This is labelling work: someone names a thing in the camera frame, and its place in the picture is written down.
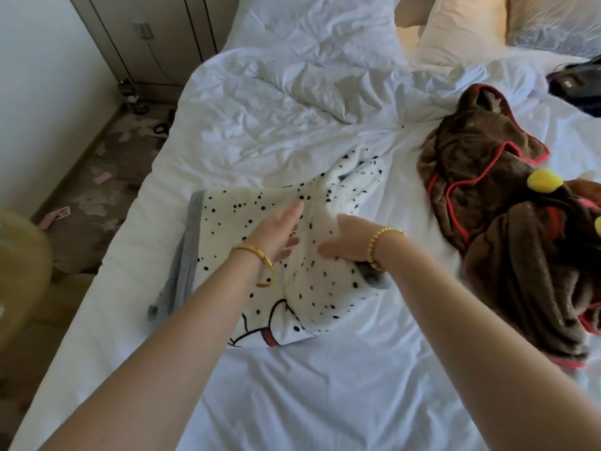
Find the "forearm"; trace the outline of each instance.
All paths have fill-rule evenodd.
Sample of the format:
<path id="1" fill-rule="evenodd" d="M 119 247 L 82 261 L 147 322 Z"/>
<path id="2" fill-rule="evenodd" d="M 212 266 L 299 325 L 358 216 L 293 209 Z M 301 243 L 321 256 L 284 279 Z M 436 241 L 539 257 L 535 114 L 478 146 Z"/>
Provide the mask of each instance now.
<path id="1" fill-rule="evenodd" d="M 260 267 L 234 252 L 41 450 L 175 449 Z"/>
<path id="2" fill-rule="evenodd" d="M 599 447 L 599 410 L 570 379 L 409 238 L 382 237 L 379 262 L 492 450 Z"/>

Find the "yellow pom-pom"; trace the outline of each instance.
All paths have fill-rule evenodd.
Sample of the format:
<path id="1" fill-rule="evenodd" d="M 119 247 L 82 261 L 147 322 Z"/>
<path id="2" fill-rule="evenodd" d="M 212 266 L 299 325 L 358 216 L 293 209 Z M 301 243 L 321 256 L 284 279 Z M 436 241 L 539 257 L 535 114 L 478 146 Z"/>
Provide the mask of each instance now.
<path id="1" fill-rule="evenodd" d="M 528 188 L 538 193 L 552 193 L 563 185 L 563 179 L 548 169 L 539 169 L 530 174 Z"/>

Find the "gold bangle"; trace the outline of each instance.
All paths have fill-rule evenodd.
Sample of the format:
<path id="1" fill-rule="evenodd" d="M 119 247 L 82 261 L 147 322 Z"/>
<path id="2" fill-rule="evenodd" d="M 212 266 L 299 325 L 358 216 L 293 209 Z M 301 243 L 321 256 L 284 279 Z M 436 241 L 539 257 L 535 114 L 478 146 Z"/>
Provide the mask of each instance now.
<path id="1" fill-rule="evenodd" d="M 261 258 L 261 261 L 263 261 L 266 265 L 269 266 L 269 269 L 271 269 L 271 282 L 270 283 L 257 283 L 257 287 L 258 288 L 269 288 L 271 285 L 273 285 L 274 281 L 275 281 L 275 268 L 274 268 L 274 264 L 271 262 L 271 260 L 269 258 L 267 258 L 267 255 L 262 251 L 259 250 L 258 248 L 249 245 L 249 244 L 245 244 L 242 243 L 240 245 L 236 245 L 234 248 L 231 249 L 232 251 L 234 250 L 248 250 L 248 251 L 252 251 L 255 255 L 257 255 L 259 258 Z"/>
<path id="2" fill-rule="evenodd" d="M 378 262 L 373 257 L 374 247 L 376 246 L 376 242 L 378 241 L 378 238 L 388 231 L 396 231 L 397 233 L 405 234 L 405 231 L 403 231 L 403 230 L 398 230 L 398 229 L 393 228 L 392 226 L 388 226 L 386 228 L 382 228 L 376 234 L 374 234 L 372 236 L 372 238 L 370 239 L 369 245 L 367 246 L 367 261 L 369 262 L 369 264 L 372 265 L 372 267 L 375 270 L 380 271 L 380 272 L 384 272 L 384 269 L 382 269 L 380 267 Z"/>

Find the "brown blanket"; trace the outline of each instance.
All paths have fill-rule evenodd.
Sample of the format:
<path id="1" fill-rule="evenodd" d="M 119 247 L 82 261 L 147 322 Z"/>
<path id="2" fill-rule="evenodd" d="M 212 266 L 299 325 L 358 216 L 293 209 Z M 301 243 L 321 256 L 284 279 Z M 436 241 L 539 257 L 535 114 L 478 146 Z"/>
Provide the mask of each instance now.
<path id="1" fill-rule="evenodd" d="M 552 360 L 581 367 L 601 329 L 601 210 L 563 184 L 528 187 L 549 150 L 495 88 L 472 85 L 426 139 L 418 172 L 474 293 Z"/>

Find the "white duvet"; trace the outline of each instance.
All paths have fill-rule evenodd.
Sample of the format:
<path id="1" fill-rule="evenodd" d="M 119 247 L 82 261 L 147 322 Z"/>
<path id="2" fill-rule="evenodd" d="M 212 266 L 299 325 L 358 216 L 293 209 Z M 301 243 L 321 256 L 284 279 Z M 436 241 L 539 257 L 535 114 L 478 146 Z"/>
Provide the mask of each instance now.
<path id="1" fill-rule="evenodd" d="M 551 148 L 547 167 L 565 179 L 601 169 L 601 121 L 548 96 L 544 76 L 519 58 L 456 68 L 447 76 L 400 65 L 369 69 L 336 60 L 326 66 L 321 58 L 271 46 L 232 48 L 205 63 L 187 84 L 169 140 L 11 449 L 37 449 L 148 337 L 146 308 L 167 277 L 188 199 L 198 189 L 302 182 L 365 144 L 388 174 L 362 214 L 405 229 L 457 273 L 460 258 L 440 235 L 416 162 L 425 136 L 474 82 L 507 96 L 522 127 Z M 574 375 L 596 399 L 600 340 Z M 274 349 L 226 351 L 178 449 L 485 445 L 399 293 L 389 290 L 326 335 Z"/>

